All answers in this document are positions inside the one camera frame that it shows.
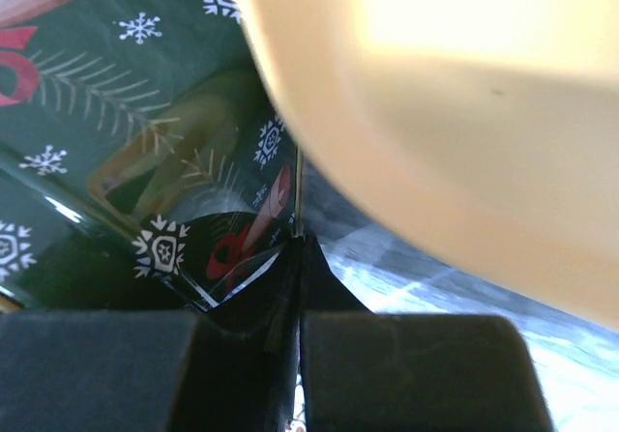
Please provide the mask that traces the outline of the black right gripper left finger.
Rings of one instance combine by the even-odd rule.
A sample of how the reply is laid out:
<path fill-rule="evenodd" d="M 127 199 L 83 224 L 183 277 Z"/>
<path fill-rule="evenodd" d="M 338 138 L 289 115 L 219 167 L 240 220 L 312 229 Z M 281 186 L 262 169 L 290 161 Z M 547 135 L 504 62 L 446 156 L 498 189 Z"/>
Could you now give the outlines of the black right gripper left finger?
<path fill-rule="evenodd" d="M 1 318 L 5 431 L 281 431 L 298 363 L 300 242 L 220 306 Z"/>

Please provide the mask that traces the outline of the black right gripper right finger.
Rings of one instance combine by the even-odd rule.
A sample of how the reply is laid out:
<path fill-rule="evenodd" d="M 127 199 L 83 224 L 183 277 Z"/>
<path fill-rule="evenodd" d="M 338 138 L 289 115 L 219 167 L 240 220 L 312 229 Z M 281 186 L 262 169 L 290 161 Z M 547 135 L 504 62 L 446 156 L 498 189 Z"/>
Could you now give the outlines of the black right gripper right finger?
<path fill-rule="evenodd" d="M 549 431 L 527 346 L 492 314 L 370 311 L 313 235 L 301 255 L 310 431 Z"/>

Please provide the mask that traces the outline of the gold tin lid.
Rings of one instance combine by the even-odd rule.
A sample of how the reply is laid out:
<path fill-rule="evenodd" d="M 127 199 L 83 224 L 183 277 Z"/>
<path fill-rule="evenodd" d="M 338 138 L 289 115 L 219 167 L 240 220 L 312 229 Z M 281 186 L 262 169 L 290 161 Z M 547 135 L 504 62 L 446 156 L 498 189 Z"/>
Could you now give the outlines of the gold tin lid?
<path fill-rule="evenodd" d="M 294 234 L 234 0 L 1 0 L 1 308 L 206 311 Z"/>

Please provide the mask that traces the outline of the gold cookie tray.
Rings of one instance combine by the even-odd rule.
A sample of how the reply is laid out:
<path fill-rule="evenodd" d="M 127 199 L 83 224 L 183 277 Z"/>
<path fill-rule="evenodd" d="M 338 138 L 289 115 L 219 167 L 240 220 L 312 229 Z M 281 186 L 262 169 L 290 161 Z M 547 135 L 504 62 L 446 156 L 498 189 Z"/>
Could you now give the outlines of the gold cookie tray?
<path fill-rule="evenodd" d="M 618 0 L 236 0 L 349 200 L 442 261 L 618 326 Z"/>

